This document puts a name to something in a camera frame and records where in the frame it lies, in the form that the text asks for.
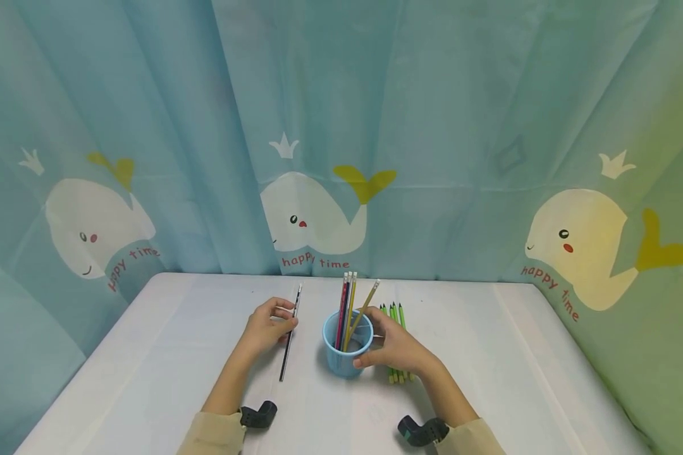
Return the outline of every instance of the blue curtain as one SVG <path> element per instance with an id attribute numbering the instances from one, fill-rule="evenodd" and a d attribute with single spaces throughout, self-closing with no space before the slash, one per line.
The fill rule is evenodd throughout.
<path id="1" fill-rule="evenodd" d="M 0 455 L 154 274 L 349 268 L 536 284 L 683 454 L 683 0 L 0 0 Z"/>

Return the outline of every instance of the white tablecloth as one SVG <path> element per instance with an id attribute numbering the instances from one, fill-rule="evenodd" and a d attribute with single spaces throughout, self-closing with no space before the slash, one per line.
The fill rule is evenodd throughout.
<path id="1" fill-rule="evenodd" d="M 159 274 L 130 305 L 16 452 L 174 455 L 247 316 L 304 288 L 288 370 L 283 349 L 254 370 L 244 404 L 278 405 L 244 454 L 422 453 L 397 423 L 433 416 L 417 380 L 386 369 L 343 380 L 326 369 L 321 327 L 341 279 Z M 360 281 L 366 296 L 372 281 Z M 402 302 L 408 330 L 448 365 L 509 455 L 647 454 L 549 304 L 529 284 L 383 281 L 374 305 Z"/>

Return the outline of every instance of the pen holder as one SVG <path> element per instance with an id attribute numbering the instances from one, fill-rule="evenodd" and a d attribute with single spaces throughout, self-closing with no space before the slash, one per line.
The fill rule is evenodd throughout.
<path id="1" fill-rule="evenodd" d="M 347 346 L 348 353 L 344 353 L 343 351 L 334 348 L 338 314 L 340 313 L 335 312 L 329 316 L 326 322 L 324 322 L 322 330 L 322 337 L 324 339 L 324 344 L 326 345 L 326 363 L 329 365 L 331 372 L 338 377 L 348 379 L 356 378 L 362 373 L 362 370 L 355 368 L 352 362 L 357 355 L 365 353 L 371 346 L 372 337 L 374 335 L 372 322 L 369 320 L 369 317 L 362 315 L 362 320 L 359 321 L 359 325 L 357 325 L 357 328 L 354 330 L 352 337 L 349 340 L 349 346 Z M 357 310 L 352 312 L 352 321 L 358 314 L 359 311 Z"/>

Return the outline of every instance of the yellow whale tail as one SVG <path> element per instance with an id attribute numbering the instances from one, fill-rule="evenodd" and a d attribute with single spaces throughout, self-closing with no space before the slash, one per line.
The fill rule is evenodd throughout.
<path id="1" fill-rule="evenodd" d="M 395 171 L 381 171 L 367 181 L 364 175 L 354 166 L 334 167 L 334 173 L 352 187 L 359 198 L 360 205 L 365 205 L 371 201 L 377 193 L 383 191 L 397 177 Z"/>
<path id="2" fill-rule="evenodd" d="M 659 267 L 677 267 L 683 265 L 683 244 L 660 244 L 660 220 L 655 211 L 646 208 L 643 211 L 645 235 L 640 243 L 640 250 L 635 261 L 638 272 Z"/>
<path id="3" fill-rule="evenodd" d="M 87 157 L 90 162 L 104 166 L 109 169 L 109 172 L 116 178 L 116 180 L 124 186 L 127 191 L 132 192 L 132 176 L 134 176 L 134 160 L 129 158 L 120 158 L 116 160 L 116 167 L 112 166 L 106 157 L 101 152 L 90 153 Z"/>

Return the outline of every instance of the finger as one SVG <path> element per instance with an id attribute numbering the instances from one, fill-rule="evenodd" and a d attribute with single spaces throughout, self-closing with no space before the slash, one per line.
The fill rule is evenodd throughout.
<path id="1" fill-rule="evenodd" d="M 289 302 L 285 298 L 280 297 L 270 297 L 263 305 L 261 305 L 261 308 L 265 308 L 268 310 L 268 312 L 270 312 L 276 306 L 286 308 L 286 310 L 293 310 L 293 303 Z"/>
<path id="2" fill-rule="evenodd" d="M 276 307 L 273 308 L 273 313 L 271 313 L 271 316 L 280 317 L 281 319 L 290 319 L 293 317 L 293 313 L 288 310 L 284 310 L 284 308 Z"/>
<path id="3" fill-rule="evenodd" d="M 276 336 L 280 338 L 284 334 L 287 334 L 288 332 L 292 331 L 294 327 L 297 325 L 298 317 L 292 317 L 292 319 L 289 320 L 278 321 L 276 325 L 274 325 L 273 330 L 276 331 Z"/>
<path id="4" fill-rule="evenodd" d="M 375 306 L 368 306 L 366 310 L 364 310 L 364 314 L 369 317 L 369 320 L 372 322 L 375 335 L 385 335 L 390 322 L 395 323 L 395 321 L 391 320 L 389 316 L 385 315 L 383 311 Z"/>
<path id="5" fill-rule="evenodd" d="M 385 364 L 385 350 L 377 349 L 374 351 L 366 351 L 366 353 L 358 356 L 354 360 L 354 368 L 367 368 L 371 365 Z"/>

